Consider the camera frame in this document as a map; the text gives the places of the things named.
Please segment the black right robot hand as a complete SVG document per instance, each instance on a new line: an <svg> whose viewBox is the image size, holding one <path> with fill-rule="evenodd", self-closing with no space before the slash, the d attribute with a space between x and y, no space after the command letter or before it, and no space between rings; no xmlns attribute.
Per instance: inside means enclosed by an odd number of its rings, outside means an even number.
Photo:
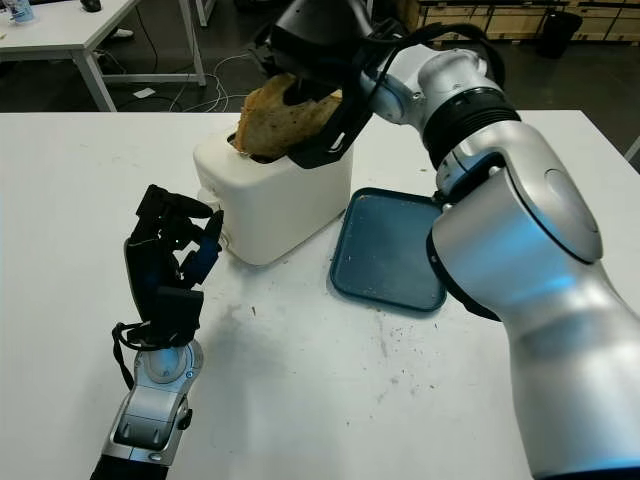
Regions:
<svg viewBox="0 0 640 480"><path fill-rule="evenodd" d="M362 40L372 33L362 1L293 1L254 37L250 51L269 78L285 75L288 106L320 101L358 77Z"/></svg>

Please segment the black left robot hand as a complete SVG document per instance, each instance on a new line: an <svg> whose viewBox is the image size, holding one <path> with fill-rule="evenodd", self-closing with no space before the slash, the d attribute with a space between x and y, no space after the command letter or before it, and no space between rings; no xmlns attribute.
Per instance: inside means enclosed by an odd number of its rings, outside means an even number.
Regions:
<svg viewBox="0 0 640 480"><path fill-rule="evenodd" d="M196 324L204 296L194 287L218 260L224 212L151 184L136 216L124 252L141 319Z"/></svg>

